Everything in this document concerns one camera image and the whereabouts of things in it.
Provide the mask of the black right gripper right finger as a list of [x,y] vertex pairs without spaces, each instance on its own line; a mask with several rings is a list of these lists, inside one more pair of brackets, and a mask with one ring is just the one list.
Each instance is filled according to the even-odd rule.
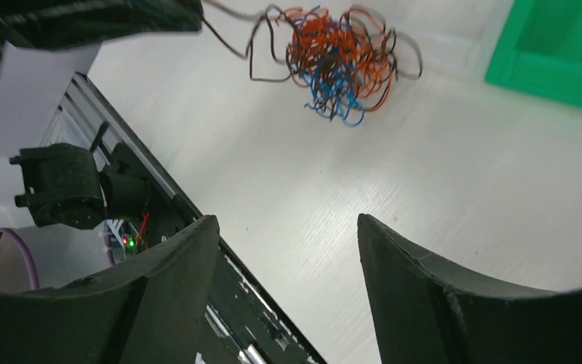
[[358,248],[384,363],[582,363],[582,288],[483,275],[369,214]]

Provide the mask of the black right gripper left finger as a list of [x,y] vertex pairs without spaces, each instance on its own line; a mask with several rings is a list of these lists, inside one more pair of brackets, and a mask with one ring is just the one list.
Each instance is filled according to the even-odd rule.
[[61,288],[0,292],[0,363],[192,363],[220,228],[205,215]]

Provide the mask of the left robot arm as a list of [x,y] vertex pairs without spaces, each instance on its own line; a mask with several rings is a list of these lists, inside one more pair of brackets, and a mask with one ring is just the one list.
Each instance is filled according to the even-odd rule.
[[[60,52],[141,33],[198,32],[202,15],[199,1],[0,1],[0,68],[7,44]],[[89,230],[109,215],[140,215],[146,185],[100,172],[97,147],[57,143],[0,157],[0,228]]]

